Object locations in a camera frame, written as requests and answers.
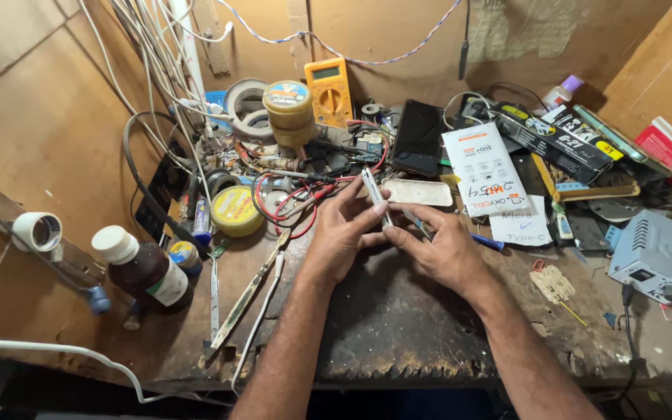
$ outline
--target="black smartphone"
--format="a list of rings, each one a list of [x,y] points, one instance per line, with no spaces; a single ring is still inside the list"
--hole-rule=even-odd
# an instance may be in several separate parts
[[[437,174],[444,131],[442,108],[406,100],[390,158],[393,165],[433,177]]]

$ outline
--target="purple bottle cap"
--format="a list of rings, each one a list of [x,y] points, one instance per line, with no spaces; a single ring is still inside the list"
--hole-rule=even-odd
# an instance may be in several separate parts
[[[580,86],[584,85],[584,81],[575,75],[571,75],[562,83],[562,87],[574,93]]]

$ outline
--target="fingernail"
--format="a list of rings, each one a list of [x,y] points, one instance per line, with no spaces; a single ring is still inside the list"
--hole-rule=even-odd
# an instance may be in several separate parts
[[[377,205],[373,206],[373,212],[375,212],[377,215],[384,215],[385,212],[387,211],[387,201],[384,199],[380,200],[380,203]]]

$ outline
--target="multimeter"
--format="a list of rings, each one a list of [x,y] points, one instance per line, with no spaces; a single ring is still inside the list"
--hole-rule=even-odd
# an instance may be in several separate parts
[[[315,122],[346,129],[352,116],[352,98],[343,57],[304,65],[304,76],[313,93]]]

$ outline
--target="brown medicine bottle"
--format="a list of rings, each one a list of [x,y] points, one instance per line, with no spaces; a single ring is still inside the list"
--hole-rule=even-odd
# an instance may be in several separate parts
[[[110,263],[110,281],[147,309],[172,314],[191,304],[193,285],[156,243],[139,243],[123,227],[108,226],[92,245]]]

